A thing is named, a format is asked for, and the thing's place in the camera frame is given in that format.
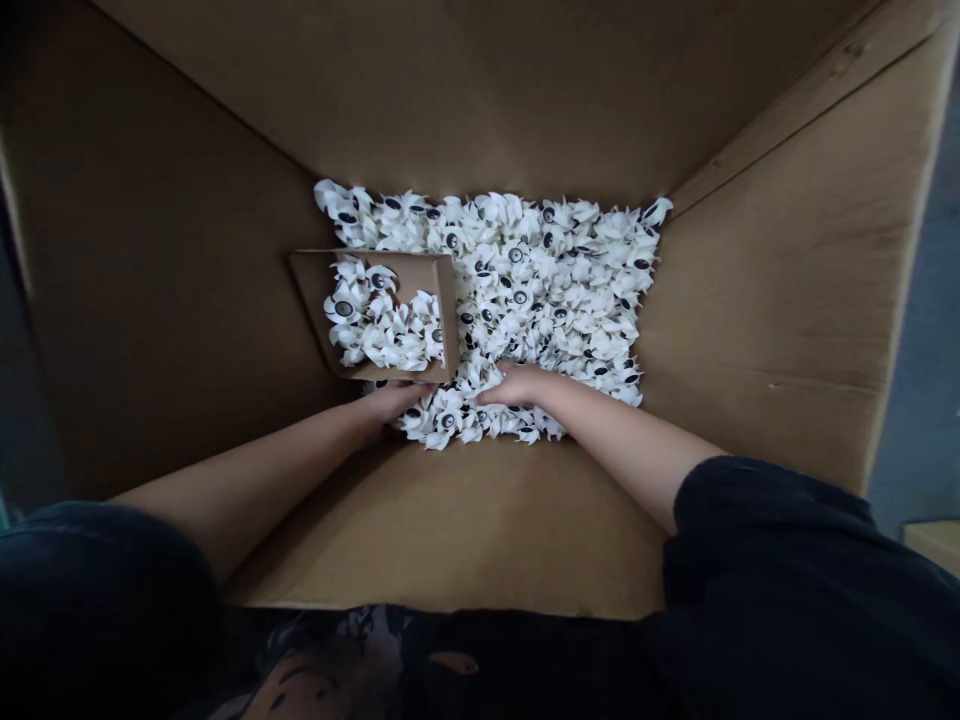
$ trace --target black shirt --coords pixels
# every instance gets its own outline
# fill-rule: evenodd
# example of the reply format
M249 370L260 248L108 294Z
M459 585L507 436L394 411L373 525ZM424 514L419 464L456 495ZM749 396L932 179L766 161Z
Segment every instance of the black shirt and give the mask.
M667 610L642 621L367 608L341 626L369 657L383 618L402 663L384 712L408 718L960 717L960 583L879 535L866 502L721 457L691 472L674 514ZM272 629L244 663L225 617L173 528L49 508L0 536L0 700L18 718L205 717L229 698L242 713L332 627L255 615ZM227 660L237 672L215 670Z

